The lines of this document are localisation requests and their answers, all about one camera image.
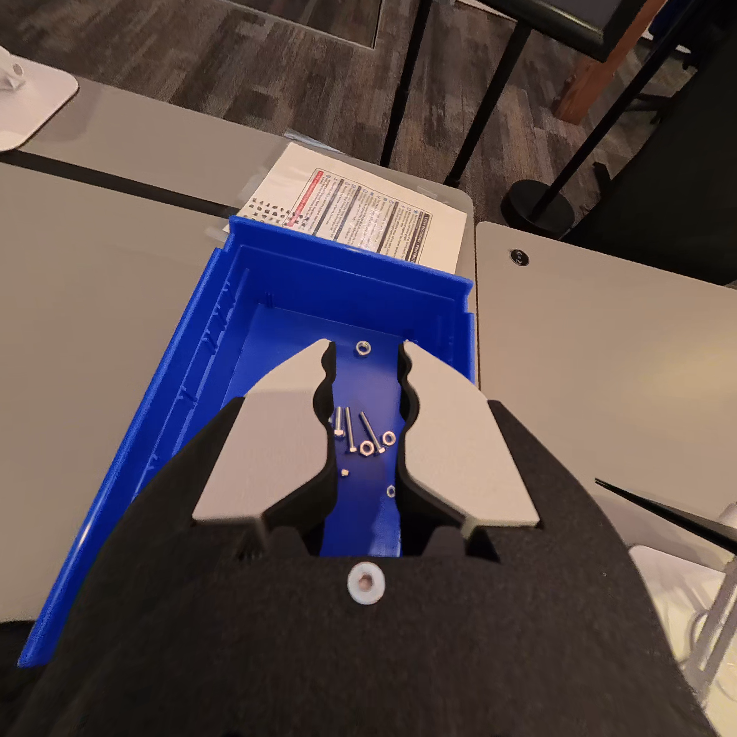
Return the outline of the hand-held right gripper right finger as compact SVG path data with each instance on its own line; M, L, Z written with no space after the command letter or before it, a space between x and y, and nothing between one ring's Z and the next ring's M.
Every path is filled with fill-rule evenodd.
M535 529L540 516L485 395L463 373L406 340L398 353L397 509L402 555L421 556L438 529L466 552L487 529Z

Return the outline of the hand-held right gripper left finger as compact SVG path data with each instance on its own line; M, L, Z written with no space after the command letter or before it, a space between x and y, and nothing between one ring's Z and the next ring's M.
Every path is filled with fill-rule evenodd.
M192 512L201 525L250 526L265 540L297 531L318 556L337 502L333 382L337 349L321 338L258 380L244 395Z

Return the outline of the group of steel bolts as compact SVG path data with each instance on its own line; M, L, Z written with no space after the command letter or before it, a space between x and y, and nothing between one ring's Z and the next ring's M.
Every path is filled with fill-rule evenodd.
M382 444L378 435L374 432L364 411L359 412L359 421L365 434L365 439L361 441L358 441L356 438L350 407L338 405L334 410L334 437L336 439L343 439L347 442L346 452L349 454L360 454L364 457L370 457L385 453L386 448Z

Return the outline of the group of small steel nuts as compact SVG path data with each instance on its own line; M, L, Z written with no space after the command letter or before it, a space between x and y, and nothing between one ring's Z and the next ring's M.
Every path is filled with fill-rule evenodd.
M397 447L403 421L397 379L397 346L394 339L370 337L341 344L337 355L335 405L350 407L358 441L365 439L359 413L365 412L386 451L364 457L347 453L347 442L335 439L341 473L369 499L394 502Z

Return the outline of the blue plastic bin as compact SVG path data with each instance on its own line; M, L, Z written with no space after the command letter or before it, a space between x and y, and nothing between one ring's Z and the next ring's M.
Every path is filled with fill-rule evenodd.
M232 217L21 651L47 664L84 578L146 484L216 413L321 338L404 340L475 381L471 280Z

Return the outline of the white base metal arm stand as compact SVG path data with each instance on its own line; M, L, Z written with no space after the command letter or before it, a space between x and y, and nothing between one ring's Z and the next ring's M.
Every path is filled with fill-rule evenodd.
M718 735L735 736L735 502L712 521L599 478L595 483L732 556L721 572L644 545L630 549L687 684Z

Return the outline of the laminated printed instruction sheet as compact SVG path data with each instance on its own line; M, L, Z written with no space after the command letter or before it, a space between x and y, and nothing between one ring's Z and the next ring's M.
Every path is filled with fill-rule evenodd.
M290 142L237 212L359 250L454 273L467 214Z

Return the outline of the black pole stand round base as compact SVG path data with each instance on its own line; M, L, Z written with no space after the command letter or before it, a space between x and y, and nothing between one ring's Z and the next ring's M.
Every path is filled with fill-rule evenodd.
M576 215L569 201L562 195L564 186L594 152L672 51L681 44L680 38L694 24L694 17L711 5L713 2L697 1L682 5L680 13L651 48L638 73L623 89L552 184L546 186L537 180L519 180L511 186L501 204L502 215L511 227L553 239L566 235L573 227Z

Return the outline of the black panel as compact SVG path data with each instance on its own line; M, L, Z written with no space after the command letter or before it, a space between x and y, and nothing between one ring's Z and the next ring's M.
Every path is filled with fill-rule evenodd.
M712 284L735 283L735 26L563 240Z

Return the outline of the wooden board document stand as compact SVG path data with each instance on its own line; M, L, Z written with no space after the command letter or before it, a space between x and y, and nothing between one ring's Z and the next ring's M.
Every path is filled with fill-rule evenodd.
M18 149L79 90L65 71L1 48L1 153Z

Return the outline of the wooden post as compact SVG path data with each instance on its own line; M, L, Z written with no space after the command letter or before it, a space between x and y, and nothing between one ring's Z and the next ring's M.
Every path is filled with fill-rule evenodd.
M589 58L580 60L551 108L556 119L575 125L582 123L665 3L646 1L603 63Z

